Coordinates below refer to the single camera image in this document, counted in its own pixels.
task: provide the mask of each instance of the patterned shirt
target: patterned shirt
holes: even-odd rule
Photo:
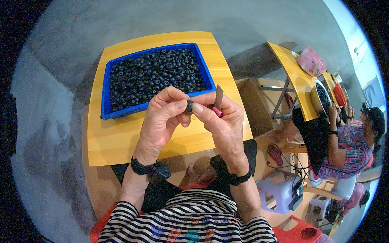
[[[363,197],[365,192],[365,189],[363,187],[362,183],[356,183],[354,186],[354,190],[352,191],[350,199],[346,200],[343,199],[340,201],[340,206],[344,210],[342,211],[342,215],[346,215],[353,207],[357,206],[359,204],[359,201]]]
[[[328,179],[348,179],[361,172],[361,169],[373,156],[373,147],[369,147],[364,136],[362,126],[345,125],[338,127],[339,149],[346,150],[346,163],[344,169],[332,165],[325,156],[317,177]]]
[[[139,216],[128,202],[118,202],[98,242],[277,242],[264,217],[246,224],[226,195],[189,189],[165,208]]]

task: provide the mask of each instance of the knife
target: knife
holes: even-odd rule
[[[221,117],[221,104],[223,103],[223,94],[224,91],[221,89],[219,85],[217,85],[215,106],[212,108],[212,110],[217,114],[219,118]]]

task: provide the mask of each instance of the red slipper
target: red slipper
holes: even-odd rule
[[[292,96],[288,93],[288,92],[285,92],[284,94],[284,98],[285,98],[285,101],[289,107],[289,109],[292,107],[293,105],[293,99],[292,99]]]
[[[281,158],[281,151],[274,144],[269,144],[267,153],[277,163],[278,166],[282,166],[284,162]]]

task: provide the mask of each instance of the blue plastic tray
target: blue plastic tray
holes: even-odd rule
[[[119,62],[121,62],[125,58],[135,59],[135,58],[138,58],[140,56],[143,56],[144,54],[150,54],[150,53],[162,50],[162,49],[176,50],[176,49],[180,49],[180,48],[181,49],[188,48],[195,55],[196,61],[197,61],[199,68],[200,68],[201,77],[203,78],[203,82],[207,86],[207,90],[189,93],[188,96],[193,97],[193,96],[198,96],[201,94],[215,91],[216,90],[215,83],[211,77],[211,74],[209,73],[209,70],[207,68],[207,65],[205,64],[204,58],[201,55],[200,49],[198,48],[196,43],[183,43],[183,44],[166,45],[166,46],[151,48],[151,49],[131,53],[131,54],[116,58],[116,59],[109,61],[107,63],[107,65],[105,67],[104,81],[103,81],[103,93],[102,93],[102,99],[101,99],[101,116],[100,116],[101,119],[107,120],[110,118],[115,119],[115,118],[123,117],[123,116],[129,115],[129,114],[133,114],[136,112],[147,110],[147,107],[149,106],[149,103],[147,102],[147,103],[134,105],[132,107],[128,107],[128,108],[125,108],[122,110],[112,112],[111,106],[110,106],[111,101],[109,99],[109,86],[110,86],[110,80],[111,80],[110,71],[111,71],[111,68],[113,65],[118,64]]]

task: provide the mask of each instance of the red plastic stool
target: red plastic stool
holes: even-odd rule
[[[182,187],[181,190],[185,191],[188,189],[192,188],[207,188],[208,185],[203,185],[203,184],[194,184],[194,185],[189,185],[186,187]],[[116,203],[114,203],[108,210],[107,212],[97,221],[97,223],[92,227],[91,233],[89,234],[89,238],[91,239],[92,243],[97,243],[98,238],[100,237],[101,232],[103,231],[104,227],[107,225],[109,217],[111,216],[113,210],[116,207]]]
[[[293,215],[290,218],[298,223],[293,229],[284,231],[279,228],[273,228],[279,243],[315,243],[320,238],[322,234],[320,229]]]

